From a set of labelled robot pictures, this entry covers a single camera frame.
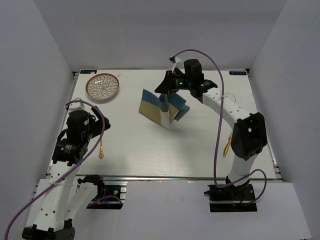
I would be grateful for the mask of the blue beige white cloth napkin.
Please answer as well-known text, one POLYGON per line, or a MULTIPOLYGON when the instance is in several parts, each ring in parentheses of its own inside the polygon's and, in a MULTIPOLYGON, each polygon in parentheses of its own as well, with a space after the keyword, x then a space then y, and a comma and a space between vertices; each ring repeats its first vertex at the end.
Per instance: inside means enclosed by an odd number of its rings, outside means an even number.
POLYGON ((152 92, 143 89, 138 112, 152 122, 170 129, 190 110, 186 102, 177 93, 161 93, 156 96, 152 92))

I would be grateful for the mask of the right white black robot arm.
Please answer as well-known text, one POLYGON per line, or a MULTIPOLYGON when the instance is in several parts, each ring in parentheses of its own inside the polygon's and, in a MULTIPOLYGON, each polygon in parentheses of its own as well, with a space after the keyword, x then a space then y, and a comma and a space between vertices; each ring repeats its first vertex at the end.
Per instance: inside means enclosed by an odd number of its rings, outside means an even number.
POLYGON ((217 184, 216 187, 224 189, 229 198, 236 200, 249 185, 253 163, 268 143, 265 118, 261 113, 251 113, 228 99, 223 88, 205 79, 202 65, 197 59, 186 60, 183 64, 184 71, 176 67, 167 70, 155 92, 173 94, 179 90, 187 90, 200 103, 219 115, 219 129, 223 122, 232 128, 232 167, 225 178, 225 184, 217 184))

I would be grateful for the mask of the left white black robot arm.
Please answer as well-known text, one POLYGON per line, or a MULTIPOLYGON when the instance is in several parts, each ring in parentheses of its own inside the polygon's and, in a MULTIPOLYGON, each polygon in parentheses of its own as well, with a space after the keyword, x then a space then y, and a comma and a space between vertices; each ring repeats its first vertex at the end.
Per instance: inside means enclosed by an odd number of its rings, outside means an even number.
POLYGON ((78 192, 69 198, 81 164, 99 145, 92 149, 93 138, 102 140, 111 125, 97 106, 77 97, 65 105, 68 112, 67 127, 57 138, 50 169, 49 186, 34 199, 43 197, 43 204, 31 226, 23 229, 24 240, 72 240, 73 222, 87 207, 91 199, 105 196, 106 187, 99 175, 88 175, 80 180, 78 192))

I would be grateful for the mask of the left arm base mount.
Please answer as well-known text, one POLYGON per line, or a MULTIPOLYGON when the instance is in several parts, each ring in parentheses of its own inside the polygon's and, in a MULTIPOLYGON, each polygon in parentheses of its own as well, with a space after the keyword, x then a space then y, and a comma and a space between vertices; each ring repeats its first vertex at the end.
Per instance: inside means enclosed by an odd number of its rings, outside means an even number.
POLYGON ((77 179, 77 189, 82 184, 92 184, 96 196, 89 202, 87 209, 120 210, 124 204, 124 197, 121 197, 121 185, 106 184, 104 178, 97 174, 86 175, 77 179))

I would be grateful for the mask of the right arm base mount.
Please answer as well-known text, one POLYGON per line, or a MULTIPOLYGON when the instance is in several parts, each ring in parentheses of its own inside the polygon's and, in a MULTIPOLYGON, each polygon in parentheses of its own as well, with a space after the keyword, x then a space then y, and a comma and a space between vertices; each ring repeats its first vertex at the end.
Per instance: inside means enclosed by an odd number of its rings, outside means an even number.
POLYGON ((257 204, 251 203, 256 199, 253 186, 249 184, 240 192, 233 194, 229 189, 208 185, 204 195, 209 199, 211 213, 250 213, 257 212, 257 204))

